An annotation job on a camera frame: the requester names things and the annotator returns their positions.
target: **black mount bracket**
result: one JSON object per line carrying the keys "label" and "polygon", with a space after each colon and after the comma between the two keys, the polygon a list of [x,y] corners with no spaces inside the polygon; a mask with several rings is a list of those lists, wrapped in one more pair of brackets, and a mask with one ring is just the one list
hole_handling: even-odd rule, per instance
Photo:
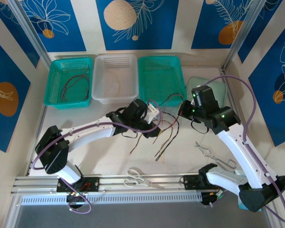
{"label": "black mount bracket", "polygon": [[183,184],[185,190],[218,190],[219,186],[210,184],[206,173],[217,165],[210,163],[199,170],[198,175],[184,175]]}
{"label": "black mount bracket", "polygon": [[[79,181],[74,183],[72,187],[80,193],[98,192],[99,177],[82,177]],[[80,208],[83,204],[77,203],[85,201],[82,197],[76,195],[61,179],[59,179],[57,184],[57,192],[70,192],[70,194],[66,196],[66,202],[70,203],[70,207],[73,209]]]}

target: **teal plastic basket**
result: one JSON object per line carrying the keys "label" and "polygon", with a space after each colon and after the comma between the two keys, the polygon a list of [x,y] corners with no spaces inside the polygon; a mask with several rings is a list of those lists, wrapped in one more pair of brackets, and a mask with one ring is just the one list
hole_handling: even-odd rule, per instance
{"label": "teal plastic basket", "polygon": [[[85,78],[72,79],[77,75],[86,75],[89,82]],[[57,109],[88,107],[91,102],[92,79],[93,60],[91,58],[53,61],[48,74],[44,104]],[[64,93],[62,90],[67,82],[67,90]]]}
{"label": "teal plastic basket", "polygon": [[[154,100],[159,105],[173,93],[187,99],[180,59],[176,56],[149,56],[138,60],[139,98],[144,102]],[[172,96],[167,106],[182,102],[179,96]]]}

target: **wire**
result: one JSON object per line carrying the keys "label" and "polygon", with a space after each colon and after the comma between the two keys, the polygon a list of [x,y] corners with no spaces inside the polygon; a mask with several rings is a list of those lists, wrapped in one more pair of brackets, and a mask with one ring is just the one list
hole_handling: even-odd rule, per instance
{"label": "wire", "polygon": [[173,97],[173,96],[180,96],[180,97],[181,97],[181,99],[182,99],[182,101],[184,102],[184,98],[182,97],[182,95],[181,95],[181,94],[178,94],[178,93],[171,94],[171,95],[170,95],[170,96],[168,96],[168,98],[165,100],[165,101],[167,101],[167,103],[165,104],[165,106],[164,106],[164,108],[163,108],[163,113],[165,113],[166,106],[167,106],[167,104],[168,104],[168,102],[169,102],[170,98],[171,98],[171,97]]}
{"label": "wire", "polygon": [[[137,129],[131,128],[131,127],[127,126],[127,125],[124,125],[124,124],[122,124],[122,123],[102,122],[102,123],[94,123],[94,124],[90,124],[90,125],[87,125],[87,126],[78,128],[78,129],[72,131],[72,134],[77,133],[77,132],[80,132],[80,131],[84,131],[84,130],[89,129],[89,128],[92,128],[92,127],[99,127],[99,126],[101,126],[101,125],[117,125],[117,126],[121,126],[121,127],[127,128],[127,129],[129,129],[129,130],[132,130],[132,131],[134,131],[134,132],[140,132],[140,133],[149,133],[149,132],[152,132],[152,131],[154,131],[156,128],[158,128],[158,126],[159,126],[160,123],[161,123],[161,120],[162,120],[162,118],[161,118],[161,117],[162,117],[162,111],[161,111],[159,105],[158,105],[154,100],[149,100],[149,101],[148,101],[148,104],[149,104],[150,102],[153,102],[153,103],[155,104],[155,106],[156,106],[156,107],[158,108],[158,110],[159,110],[159,121],[158,121],[157,125],[155,125],[153,128],[151,128],[151,129],[149,129],[149,130],[137,130]],[[40,157],[41,157],[52,145],[54,145],[55,143],[59,142],[59,141],[60,141],[61,139],[63,139],[64,137],[69,136],[70,134],[71,134],[71,132],[68,132],[68,133],[66,133],[66,134],[64,134],[64,135],[62,135],[62,136],[60,136],[60,137],[54,139],[54,140],[51,141],[48,145],[46,145],[46,146],[41,150],[41,152],[37,155],[37,157],[34,159],[34,161],[33,161],[33,163],[32,163],[32,169],[33,169],[33,170],[42,170],[42,169],[44,169],[43,167],[36,168],[36,167],[35,167],[36,162],[40,159]],[[61,178],[61,180],[62,180],[71,190],[73,190],[74,192],[76,192],[77,194],[79,194],[79,195],[89,204],[89,206],[90,206],[90,209],[89,209],[88,211],[86,211],[86,212],[75,211],[75,210],[73,210],[73,209],[71,208],[70,204],[68,204],[69,209],[70,209],[72,212],[77,213],[77,214],[87,214],[87,213],[90,213],[91,210],[92,210],[92,204],[91,204],[79,191],[77,191],[75,188],[73,188],[73,187],[71,186],[71,184],[67,183],[66,180],[64,180],[63,178]]]}
{"label": "wire", "polygon": [[173,93],[173,94],[170,94],[164,102],[162,102],[161,104],[159,104],[159,106],[162,106],[162,105],[170,98],[170,96],[172,96],[172,95],[179,95],[179,96],[181,97],[182,101],[184,102],[184,98],[182,97],[181,94],[179,94],[179,93]]}
{"label": "wire", "polygon": [[195,131],[197,131],[198,133],[207,134],[207,133],[209,132],[209,128],[208,128],[208,127],[207,127],[207,131],[206,131],[206,132],[200,132],[200,131],[197,130],[195,127],[193,127],[193,122],[194,122],[194,120],[191,121],[191,127],[192,127]]}
{"label": "wire", "polygon": [[124,132],[122,132],[122,136],[125,137],[125,138],[129,138],[129,139],[136,139],[137,136],[138,136],[138,133],[137,133],[137,132],[135,132],[135,133],[136,133],[136,136],[135,136],[135,137],[128,136],[128,135],[124,135]]}
{"label": "wire", "polygon": [[[67,93],[68,89],[70,89],[70,88],[71,88],[77,81],[79,81],[80,79],[84,78],[84,79],[87,80],[88,85],[90,84],[90,79],[86,76],[86,73],[88,72],[88,70],[89,70],[89,65],[87,66],[87,69],[86,69],[86,71],[85,71],[84,74],[82,74],[82,75],[75,75],[75,76],[71,77],[71,78],[65,83],[65,85],[63,86],[63,88],[62,88],[62,90],[61,90],[61,92],[60,92],[60,99],[61,99],[61,101],[66,101],[66,102],[67,102],[66,93]],[[68,86],[68,84],[69,84],[69,83],[72,81],[72,79],[74,79],[74,78],[77,78],[77,79],[76,79],[70,86]],[[86,90],[86,96],[85,96],[85,98],[83,99],[83,101],[89,98],[89,91],[90,91],[90,88],[89,88],[89,87],[90,87],[90,86],[88,86],[88,88],[87,88],[87,90]]]}
{"label": "wire", "polygon": [[140,141],[140,139],[141,139],[142,135],[143,135],[143,134],[141,134],[141,135],[139,136],[139,138],[138,138],[138,140],[137,140],[136,145],[135,145],[135,146],[134,146],[134,148],[130,151],[130,153],[129,153],[129,154],[131,154],[131,153],[136,149],[136,147],[138,146],[138,143],[139,143],[139,141]]}
{"label": "wire", "polygon": [[77,213],[77,214],[88,214],[88,213],[90,213],[90,212],[92,211],[92,204],[91,204],[91,202],[90,202],[80,191],[77,191],[75,188],[73,188],[72,185],[70,185],[65,179],[63,179],[63,178],[60,178],[60,179],[61,179],[72,191],[74,191],[74,192],[76,192],[77,194],[79,194],[79,196],[80,196],[81,198],[83,198],[83,199],[85,200],[85,202],[87,202],[88,205],[89,205],[89,210],[88,210],[88,211],[77,211],[77,210],[73,210],[73,209],[71,208],[71,202],[69,202],[69,203],[67,204],[69,210],[72,211],[72,212],[74,212],[74,213]]}
{"label": "wire", "polygon": [[158,104],[154,101],[154,100],[149,100],[148,101],[148,104],[150,102],[153,102],[156,106],[156,108],[159,110],[159,122],[151,129],[149,130],[138,130],[138,129],[134,129],[132,127],[129,127],[127,125],[124,125],[122,123],[114,123],[114,122],[102,122],[102,123],[94,123],[94,124],[90,124],[90,125],[87,125],[87,126],[84,126],[84,127],[81,127],[81,128],[78,128],[78,129],[75,129],[73,130],[72,132],[68,132],[56,139],[54,139],[52,142],[50,142],[48,145],[46,145],[43,150],[40,151],[40,153],[37,155],[37,157],[34,159],[33,163],[32,163],[32,169],[33,170],[42,170],[44,169],[43,167],[39,167],[39,168],[36,168],[35,165],[36,165],[36,162],[39,160],[39,158],[45,153],[45,151],[47,151],[52,145],[54,145],[55,143],[57,143],[59,140],[69,136],[71,133],[74,134],[74,133],[77,133],[77,132],[81,132],[81,131],[84,131],[86,129],[90,129],[90,128],[93,128],[93,127],[99,127],[99,126],[102,126],[102,125],[117,125],[117,126],[121,126],[121,127],[124,127],[124,128],[127,128],[131,131],[134,131],[134,132],[139,132],[139,133],[149,133],[149,132],[152,132],[154,131],[156,128],[158,128],[158,126],[160,125],[160,122],[162,120],[162,111],[160,109],[160,107],[158,106]]}
{"label": "wire", "polygon": [[156,153],[156,155],[161,151],[161,149],[165,146],[165,144],[171,139],[171,137],[172,137],[172,133],[173,133],[173,127],[171,128],[171,133],[170,133],[170,136],[169,136],[169,138],[161,145],[161,147],[160,147],[160,149],[158,150],[158,152]]}
{"label": "wire", "polygon": [[113,96],[113,97],[117,97],[117,96],[120,96],[120,80],[119,80],[119,78],[118,78],[118,75],[116,74],[116,73],[114,73],[113,71],[111,71],[111,70],[107,70],[106,72],[108,72],[108,73],[111,73],[111,74],[113,74],[115,77],[116,77],[116,81],[117,81],[117,83],[118,83],[118,92],[117,92],[117,94],[115,95],[115,96]]}
{"label": "wire", "polygon": [[[222,76],[218,76],[210,81],[208,81],[207,83],[204,84],[207,85],[219,78],[223,78],[223,77],[229,77],[229,78],[234,78],[236,80],[239,80],[241,81],[248,89],[249,91],[251,92],[251,95],[252,95],[252,98],[253,98],[253,109],[252,109],[252,112],[251,112],[251,115],[249,116],[248,120],[247,120],[247,123],[246,125],[244,126],[244,130],[243,130],[243,140],[244,140],[244,145],[247,147],[248,151],[250,152],[251,156],[256,160],[256,162],[258,163],[258,165],[261,167],[261,169],[264,171],[264,173],[268,173],[268,170],[266,169],[266,167],[262,164],[261,160],[259,159],[259,157],[256,155],[256,153],[253,151],[253,149],[250,147],[250,145],[247,142],[247,129],[248,129],[248,125],[250,124],[251,120],[252,120],[252,117],[254,116],[255,112],[256,112],[256,109],[257,109],[257,99],[256,99],[256,96],[252,90],[252,88],[249,86],[249,84],[247,82],[245,82],[243,79],[239,78],[239,77],[236,77],[236,76],[233,76],[233,75],[222,75]],[[275,190],[277,192],[277,194],[279,195],[281,201],[282,201],[282,204],[284,206],[284,209],[285,209],[285,199],[280,191],[280,189],[278,188],[278,186],[276,185],[275,181],[272,179],[271,176],[268,177],[269,181],[272,183],[272,185],[275,187]],[[281,220],[282,222],[285,223],[285,219],[281,218],[278,214],[276,214],[273,210],[271,210],[268,206],[265,206],[274,216],[276,216],[279,220]]]}
{"label": "wire", "polygon": [[170,113],[165,112],[165,114],[168,114],[168,115],[172,116],[172,117],[176,120],[178,126],[177,126],[177,131],[176,131],[175,136],[171,139],[171,141],[166,145],[166,147],[162,150],[162,152],[161,152],[161,153],[158,155],[158,157],[155,159],[156,162],[159,160],[159,158],[162,156],[162,154],[165,152],[165,150],[168,148],[168,146],[171,144],[171,142],[173,142],[173,140],[174,140],[174,139],[176,138],[176,136],[179,134],[179,130],[180,130],[180,122],[177,120],[177,118],[176,118],[174,115],[170,114]]}
{"label": "wire", "polygon": [[[163,129],[161,133],[163,133],[164,131],[166,131],[166,130],[169,129],[170,127],[172,127],[172,126],[176,123],[176,121],[178,120],[178,118],[179,118],[180,115],[181,115],[181,112],[180,112],[180,114],[179,114],[176,118],[175,118],[174,115],[171,115],[171,116],[173,116],[173,118],[175,119],[174,122],[173,122],[169,127]],[[160,134],[156,137],[156,139],[154,140],[153,144],[156,142],[156,140],[158,139],[159,136],[160,136]]]}
{"label": "wire", "polygon": [[142,135],[143,135],[143,134],[141,134],[141,135],[139,136],[139,138],[138,138],[138,140],[137,140],[136,145],[133,147],[133,149],[130,151],[130,153],[129,153],[129,154],[131,154],[131,153],[136,149],[136,147],[138,146],[138,143],[139,143],[139,141],[140,141],[140,139],[141,139]]}

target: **metal tongs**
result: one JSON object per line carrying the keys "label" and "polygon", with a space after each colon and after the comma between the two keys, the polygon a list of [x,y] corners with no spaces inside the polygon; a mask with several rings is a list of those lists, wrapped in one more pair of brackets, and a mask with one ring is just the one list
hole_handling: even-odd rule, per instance
{"label": "metal tongs", "polygon": [[[231,169],[233,169],[233,170],[237,167],[237,164],[236,164],[236,162],[235,162],[234,160],[229,159],[227,162],[224,162],[223,160],[221,160],[221,159],[219,159],[219,158],[216,158],[216,157],[214,156],[214,154],[211,152],[210,149],[201,147],[201,146],[198,144],[198,142],[195,142],[195,144],[196,144],[196,147],[202,152],[202,154],[203,154],[205,157],[213,159],[213,160],[216,162],[216,164],[217,164],[219,167],[221,167],[223,170],[229,171],[229,170],[227,170],[222,164],[224,164],[225,166],[227,166],[227,167],[229,167],[229,168],[231,168]],[[210,155],[205,154],[203,150],[208,151]]]}

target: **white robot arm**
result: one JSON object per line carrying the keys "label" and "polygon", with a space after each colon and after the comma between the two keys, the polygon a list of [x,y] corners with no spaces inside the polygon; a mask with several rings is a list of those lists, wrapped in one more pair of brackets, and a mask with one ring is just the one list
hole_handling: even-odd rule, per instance
{"label": "white robot arm", "polygon": [[192,89],[192,95],[192,102],[187,100],[180,106],[179,115],[212,129],[231,150],[246,175],[239,176],[209,164],[199,170],[197,186],[220,186],[238,195],[249,210],[258,211],[278,196],[273,182],[281,192],[285,190],[285,176],[277,176],[243,135],[243,125],[235,112],[230,107],[219,108],[209,86]]}
{"label": "white robot arm", "polygon": [[153,129],[155,124],[152,121],[159,113],[152,104],[147,105],[136,99],[128,107],[110,112],[97,121],[61,130],[56,126],[48,128],[35,151],[47,174],[55,173],[69,184],[74,184],[81,180],[83,175],[67,160],[69,152],[94,140],[126,132],[128,128],[121,125],[145,132],[143,135],[146,138],[156,137],[161,130]]}

